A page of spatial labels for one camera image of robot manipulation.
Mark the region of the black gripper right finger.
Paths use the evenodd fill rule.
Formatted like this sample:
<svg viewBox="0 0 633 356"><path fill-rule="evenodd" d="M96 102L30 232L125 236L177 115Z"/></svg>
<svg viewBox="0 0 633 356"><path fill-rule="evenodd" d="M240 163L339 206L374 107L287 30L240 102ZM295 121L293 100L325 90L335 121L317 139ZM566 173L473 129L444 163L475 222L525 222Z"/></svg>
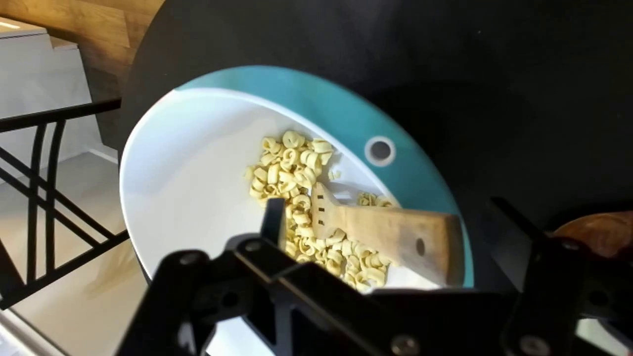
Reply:
<svg viewBox="0 0 633 356"><path fill-rule="evenodd" d="M550 238L511 202L493 198L487 212L487 252L517 289L503 329L511 356L604 356L576 335L596 319L620 343L633 339L632 250L604 258L586 242Z"/></svg>

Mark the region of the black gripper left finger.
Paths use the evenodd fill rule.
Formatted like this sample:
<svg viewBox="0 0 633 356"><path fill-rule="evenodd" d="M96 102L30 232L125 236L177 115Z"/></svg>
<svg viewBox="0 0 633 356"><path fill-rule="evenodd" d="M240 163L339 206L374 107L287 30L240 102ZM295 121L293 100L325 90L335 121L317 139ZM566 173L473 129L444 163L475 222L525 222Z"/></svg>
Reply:
<svg viewBox="0 0 633 356"><path fill-rule="evenodd" d="M276 240L285 204L268 204L262 230L236 236L212 260L200 250L165 258L117 356L204 356L218 325L242 319L276 356L388 356L384 311L315 264L287 258Z"/></svg>

